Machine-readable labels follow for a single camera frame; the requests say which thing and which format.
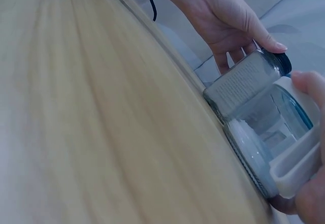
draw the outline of hand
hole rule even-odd
[[[177,5],[213,52],[221,74],[228,69],[226,53],[236,63],[259,46],[273,53],[284,53],[243,0],[171,0]]]
[[[286,214],[298,214],[306,224],[325,223],[325,78],[315,72],[293,72],[294,86],[311,96],[320,109],[321,158],[323,166],[316,177],[307,182],[291,200],[276,197],[271,200],[279,211]]]

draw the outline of black cable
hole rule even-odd
[[[157,8],[156,8],[156,5],[153,0],[150,0],[150,4],[152,7],[152,11],[153,11],[153,21],[155,22],[157,19]]]

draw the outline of black jar lid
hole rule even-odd
[[[279,70],[283,76],[289,74],[292,71],[293,67],[291,65],[289,58],[285,53],[280,53],[280,54],[271,53],[264,48],[262,48],[262,52],[270,53],[276,58],[275,60],[275,62],[277,63],[276,65],[279,67]]]

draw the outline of fingernail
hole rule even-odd
[[[275,47],[278,48],[278,49],[281,49],[281,50],[287,50],[288,49],[285,45],[283,45],[283,44],[281,44],[279,42],[277,42],[275,44]]]
[[[300,76],[301,74],[302,74],[301,71],[292,71],[292,72],[291,72],[291,77],[298,77],[298,76]]]

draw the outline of wooden table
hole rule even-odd
[[[1,223],[274,220],[131,1],[0,0],[0,58]]]

